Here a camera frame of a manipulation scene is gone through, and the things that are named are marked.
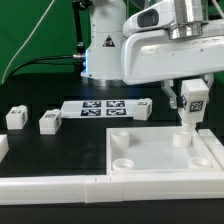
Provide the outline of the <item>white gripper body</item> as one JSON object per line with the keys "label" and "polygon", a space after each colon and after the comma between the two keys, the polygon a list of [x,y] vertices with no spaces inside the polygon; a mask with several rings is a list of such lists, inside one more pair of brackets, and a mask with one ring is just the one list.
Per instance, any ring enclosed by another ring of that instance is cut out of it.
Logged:
{"label": "white gripper body", "polygon": [[224,71],[224,20],[204,25],[200,37],[170,40],[163,29],[136,33],[122,46],[121,68],[128,85]]}

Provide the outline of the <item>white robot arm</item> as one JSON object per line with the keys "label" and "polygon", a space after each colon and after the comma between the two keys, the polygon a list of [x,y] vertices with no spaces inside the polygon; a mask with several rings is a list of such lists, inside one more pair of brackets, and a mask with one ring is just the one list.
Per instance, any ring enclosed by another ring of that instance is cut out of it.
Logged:
{"label": "white robot arm", "polygon": [[224,71],[224,11],[208,18],[213,0],[92,0],[91,44],[82,79],[95,85],[161,81],[176,104],[173,79]]}

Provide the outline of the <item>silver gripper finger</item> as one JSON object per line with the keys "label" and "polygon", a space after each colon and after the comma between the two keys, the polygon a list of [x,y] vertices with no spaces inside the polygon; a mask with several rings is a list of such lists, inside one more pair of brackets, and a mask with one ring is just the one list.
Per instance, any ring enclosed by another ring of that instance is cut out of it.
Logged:
{"label": "silver gripper finger", "polygon": [[177,108],[177,96],[173,91],[174,82],[172,80],[164,80],[161,82],[161,87],[164,93],[169,98],[169,104],[172,109]]}
{"label": "silver gripper finger", "polygon": [[208,88],[211,88],[214,83],[214,75],[212,73],[210,74],[204,74],[202,76],[202,79],[204,80],[205,84]]}

